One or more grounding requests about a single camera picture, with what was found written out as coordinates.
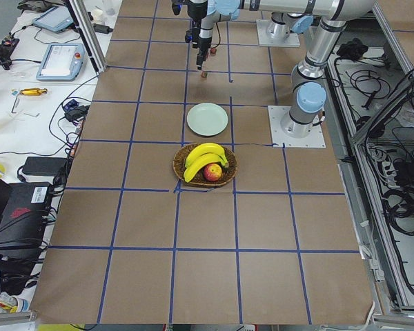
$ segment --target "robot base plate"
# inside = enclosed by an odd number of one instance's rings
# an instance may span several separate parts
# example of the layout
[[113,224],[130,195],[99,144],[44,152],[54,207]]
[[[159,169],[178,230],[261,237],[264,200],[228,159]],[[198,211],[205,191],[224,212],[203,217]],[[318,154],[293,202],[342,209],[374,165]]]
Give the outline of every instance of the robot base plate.
[[300,148],[325,148],[324,135],[320,126],[313,126],[310,134],[305,138],[293,138],[287,135],[281,128],[282,117],[290,111],[287,106],[269,106],[268,115],[270,116],[271,141],[275,147],[300,147]]
[[260,46],[270,47],[284,47],[284,48],[298,48],[301,46],[299,42],[299,36],[296,33],[290,33],[288,38],[272,39],[267,35],[267,27],[270,25],[271,20],[269,19],[257,19],[257,36],[259,38]]

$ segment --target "apple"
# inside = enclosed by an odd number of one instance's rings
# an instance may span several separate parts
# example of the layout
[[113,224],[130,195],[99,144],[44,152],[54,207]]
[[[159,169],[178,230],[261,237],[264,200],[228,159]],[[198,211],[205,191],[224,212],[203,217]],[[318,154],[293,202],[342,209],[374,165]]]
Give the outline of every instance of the apple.
[[222,168],[217,163],[210,163],[204,167],[204,178],[207,181],[218,181],[222,176]]

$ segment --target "screwdriver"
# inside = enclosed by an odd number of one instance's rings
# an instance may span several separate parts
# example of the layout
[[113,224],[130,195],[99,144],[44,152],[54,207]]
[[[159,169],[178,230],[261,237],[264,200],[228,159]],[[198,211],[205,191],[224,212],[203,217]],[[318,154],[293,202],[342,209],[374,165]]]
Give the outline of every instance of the screwdriver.
[[46,93],[48,93],[47,88],[25,88],[19,92],[20,95],[28,95],[30,97],[36,97]]

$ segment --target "woven basket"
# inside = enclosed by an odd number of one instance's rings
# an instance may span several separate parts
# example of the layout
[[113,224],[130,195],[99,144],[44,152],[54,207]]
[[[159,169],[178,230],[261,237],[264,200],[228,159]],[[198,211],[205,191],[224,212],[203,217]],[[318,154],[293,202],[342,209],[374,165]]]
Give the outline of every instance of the woven basket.
[[190,183],[186,183],[184,181],[184,171],[186,170],[186,157],[190,154],[190,152],[200,145],[200,143],[192,143],[190,145],[184,146],[180,149],[175,157],[173,158],[173,171],[177,175],[179,179],[181,179],[185,184],[191,186],[197,186],[200,188],[218,188],[219,186],[226,185],[229,181],[236,176],[237,172],[237,161],[236,157],[231,150],[224,147],[224,151],[226,153],[226,158],[229,164],[228,168],[222,168],[222,177],[220,180],[211,182],[207,181],[202,174],[202,169],[195,175],[195,177],[190,181]]

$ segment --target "banana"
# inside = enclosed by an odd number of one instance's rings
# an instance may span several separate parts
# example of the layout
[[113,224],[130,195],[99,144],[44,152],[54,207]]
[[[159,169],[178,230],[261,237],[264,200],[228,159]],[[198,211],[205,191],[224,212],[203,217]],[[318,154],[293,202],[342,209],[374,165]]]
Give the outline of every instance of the banana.
[[207,166],[210,163],[219,163],[221,162],[221,157],[214,153],[207,153],[201,155],[184,171],[184,181],[186,183],[190,182],[193,177],[200,171],[203,167]]
[[189,168],[201,155],[207,153],[213,153],[219,156],[221,159],[219,161],[221,166],[228,168],[228,161],[224,148],[217,143],[202,143],[201,145],[195,147],[186,158],[186,168]]

